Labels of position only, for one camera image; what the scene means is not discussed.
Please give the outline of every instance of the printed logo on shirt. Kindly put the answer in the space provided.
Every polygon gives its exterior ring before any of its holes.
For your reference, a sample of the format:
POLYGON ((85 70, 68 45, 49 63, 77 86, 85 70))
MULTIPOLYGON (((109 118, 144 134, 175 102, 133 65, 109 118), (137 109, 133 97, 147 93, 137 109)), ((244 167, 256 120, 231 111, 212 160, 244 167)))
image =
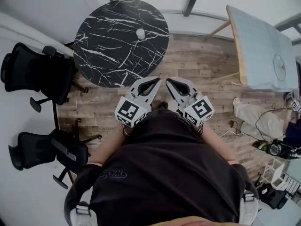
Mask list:
POLYGON ((100 178, 126 178, 127 173, 123 170, 110 170, 110 171, 103 171, 100 178))

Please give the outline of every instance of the wrist strap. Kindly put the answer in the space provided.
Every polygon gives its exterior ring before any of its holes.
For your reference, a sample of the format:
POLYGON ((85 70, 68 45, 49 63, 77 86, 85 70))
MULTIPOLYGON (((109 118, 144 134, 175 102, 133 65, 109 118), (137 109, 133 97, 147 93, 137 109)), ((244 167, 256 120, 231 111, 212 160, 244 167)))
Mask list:
POLYGON ((122 124, 122 127, 123 127, 123 130, 122 130, 123 135, 124 135, 125 137, 129 137, 130 134, 128 134, 127 131, 126 131, 126 125, 122 124))
POLYGON ((199 127, 199 129, 196 131, 198 136, 201 136, 203 134, 203 124, 199 127))

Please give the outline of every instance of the person's leg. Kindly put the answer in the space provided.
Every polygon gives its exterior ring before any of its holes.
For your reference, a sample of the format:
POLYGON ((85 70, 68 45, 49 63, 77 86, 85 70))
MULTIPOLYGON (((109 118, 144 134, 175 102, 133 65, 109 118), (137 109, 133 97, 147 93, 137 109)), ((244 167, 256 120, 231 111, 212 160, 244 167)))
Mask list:
MULTIPOLYGON (((239 98, 235 98, 233 100, 233 106, 234 115, 249 124, 247 125, 246 123, 243 123, 241 128, 241 131, 243 132, 246 132, 243 129, 253 129, 261 114, 266 112, 266 110, 262 107, 241 103, 239 98)), ((283 136, 283 123, 283 120, 281 120, 277 115, 272 112, 268 112, 261 116, 256 125, 263 134, 271 137, 272 139, 277 139, 283 136)))

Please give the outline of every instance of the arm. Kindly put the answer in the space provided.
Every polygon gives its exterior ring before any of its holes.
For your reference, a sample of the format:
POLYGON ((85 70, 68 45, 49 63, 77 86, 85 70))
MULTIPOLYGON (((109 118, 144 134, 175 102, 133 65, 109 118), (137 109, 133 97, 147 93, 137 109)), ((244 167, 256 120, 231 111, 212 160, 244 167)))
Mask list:
POLYGON ((236 156, 231 148, 210 128, 207 123, 203 125, 203 133, 200 138, 210 145, 229 164, 238 164, 236 156))
MULTIPOLYGON (((132 128, 126 127, 126 132, 130 134, 132 128)), ((125 140, 126 137, 123 135, 122 123, 118 123, 106 139, 93 151, 89 163, 102 166, 124 144, 125 140)))
POLYGON ((284 123, 283 123, 283 135, 285 135, 286 133, 288 123, 290 122, 291 117, 292 117, 292 110, 287 110, 285 114, 284 123))

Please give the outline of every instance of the small white cup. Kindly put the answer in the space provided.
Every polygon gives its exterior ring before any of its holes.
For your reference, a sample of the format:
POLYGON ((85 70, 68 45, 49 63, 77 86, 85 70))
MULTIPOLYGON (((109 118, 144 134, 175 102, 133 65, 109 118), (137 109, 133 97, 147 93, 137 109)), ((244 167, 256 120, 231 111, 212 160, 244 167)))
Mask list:
POLYGON ((143 40, 145 38, 145 31, 143 28, 137 29, 136 34, 137 34, 138 39, 140 39, 140 40, 143 40))

